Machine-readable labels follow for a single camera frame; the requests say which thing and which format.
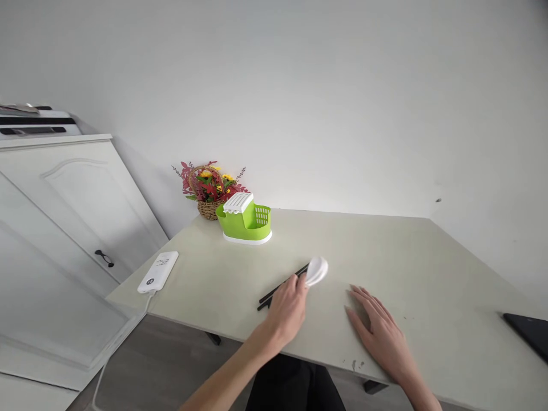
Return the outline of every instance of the black chopsticks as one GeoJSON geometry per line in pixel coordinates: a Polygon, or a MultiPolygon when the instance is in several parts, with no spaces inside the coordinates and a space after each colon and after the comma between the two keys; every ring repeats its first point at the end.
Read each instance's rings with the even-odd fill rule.
{"type": "MultiPolygon", "coordinates": [[[[298,270],[295,275],[297,277],[300,277],[302,273],[304,273],[308,268],[308,264],[305,265],[304,267],[302,267],[300,270],[298,270]]],[[[263,298],[261,298],[259,300],[259,306],[257,307],[257,311],[261,311],[264,307],[268,306],[270,307],[270,303],[272,302],[272,296],[274,295],[274,293],[276,292],[276,290],[279,288],[279,286],[276,287],[275,289],[273,289],[272,291],[270,291],[270,293],[266,294],[263,298]]]]}

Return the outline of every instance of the white cabinet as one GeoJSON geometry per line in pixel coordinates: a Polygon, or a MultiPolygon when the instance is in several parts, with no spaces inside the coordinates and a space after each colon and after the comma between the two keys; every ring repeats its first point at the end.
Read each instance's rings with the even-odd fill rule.
{"type": "Polygon", "coordinates": [[[90,137],[0,144],[0,372],[74,392],[141,318],[105,297],[167,242],[111,137],[90,137]]]}
{"type": "Polygon", "coordinates": [[[167,242],[109,140],[0,152],[0,171],[119,283],[167,242]]]}
{"type": "Polygon", "coordinates": [[[0,410],[59,411],[76,399],[78,392],[0,374],[0,410]]]}

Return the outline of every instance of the white spoon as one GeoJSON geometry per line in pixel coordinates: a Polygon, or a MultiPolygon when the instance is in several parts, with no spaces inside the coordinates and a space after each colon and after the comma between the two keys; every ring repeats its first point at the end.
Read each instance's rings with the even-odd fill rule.
{"type": "Polygon", "coordinates": [[[323,257],[313,257],[308,263],[307,268],[307,286],[311,287],[319,283],[329,270],[329,264],[323,257]]]}

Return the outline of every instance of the black pants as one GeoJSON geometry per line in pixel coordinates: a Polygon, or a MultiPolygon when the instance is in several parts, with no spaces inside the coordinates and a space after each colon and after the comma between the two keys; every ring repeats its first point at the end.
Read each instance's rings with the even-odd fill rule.
{"type": "Polygon", "coordinates": [[[324,366],[282,354],[257,373],[245,411],[344,411],[324,366]]]}

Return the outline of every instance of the finger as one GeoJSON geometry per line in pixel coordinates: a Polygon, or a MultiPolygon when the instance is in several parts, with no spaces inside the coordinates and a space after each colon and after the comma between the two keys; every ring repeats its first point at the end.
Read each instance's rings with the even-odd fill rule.
{"type": "Polygon", "coordinates": [[[345,306],[344,308],[346,309],[346,313],[348,315],[348,318],[350,319],[350,322],[352,323],[354,329],[360,336],[361,341],[367,347],[373,335],[369,332],[369,330],[367,330],[367,328],[364,326],[364,323],[361,322],[361,319],[358,317],[358,314],[356,314],[356,311],[354,311],[350,307],[345,306]]]}
{"type": "Polygon", "coordinates": [[[280,295],[284,293],[286,287],[287,287],[287,281],[284,281],[283,283],[281,283],[276,289],[276,291],[274,291],[274,294],[272,295],[272,301],[275,301],[278,298],[280,298],[280,295]]]}
{"type": "Polygon", "coordinates": [[[373,297],[371,293],[367,291],[364,287],[360,287],[360,291],[369,297],[373,297]]]}
{"type": "Polygon", "coordinates": [[[369,316],[369,319],[372,323],[375,323],[382,318],[381,313],[375,308],[373,304],[371,304],[371,302],[366,297],[358,294],[356,291],[350,291],[350,294],[352,294],[354,298],[358,300],[361,305],[364,306],[365,311],[367,311],[367,315],[369,316]]]}
{"type": "Polygon", "coordinates": [[[295,291],[295,289],[297,288],[297,280],[298,279],[299,279],[299,277],[297,277],[295,274],[291,274],[291,277],[289,277],[286,281],[287,288],[292,290],[292,291],[295,291]]]}
{"type": "Polygon", "coordinates": [[[388,311],[386,309],[386,307],[384,306],[383,303],[381,303],[381,300],[379,300],[377,297],[374,297],[375,301],[377,302],[378,305],[381,306],[381,308],[384,310],[384,312],[386,313],[386,315],[388,316],[388,318],[390,318],[390,321],[393,322],[394,324],[396,323],[394,321],[394,317],[392,317],[392,314],[390,314],[390,311],[388,311]]]}
{"type": "Polygon", "coordinates": [[[357,285],[354,285],[354,284],[351,284],[350,287],[356,291],[359,295],[361,295],[362,297],[367,297],[368,294],[366,292],[364,292],[364,288],[363,287],[358,287],[357,285]]]}
{"type": "Polygon", "coordinates": [[[361,295],[363,295],[366,299],[368,299],[371,304],[377,309],[378,313],[382,318],[384,318],[386,321],[390,321],[390,316],[388,315],[388,312],[382,308],[382,306],[378,303],[378,300],[373,297],[369,291],[367,291],[364,287],[356,287],[355,285],[352,286],[352,288],[359,292],[361,295]]]}
{"type": "Polygon", "coordinates": [[[299,280],[297,281],[297,291],[299,293],[304,293],[305,291],[308,291],[307,287],[307,273],[302,273],[299,277],[299,280]]]}

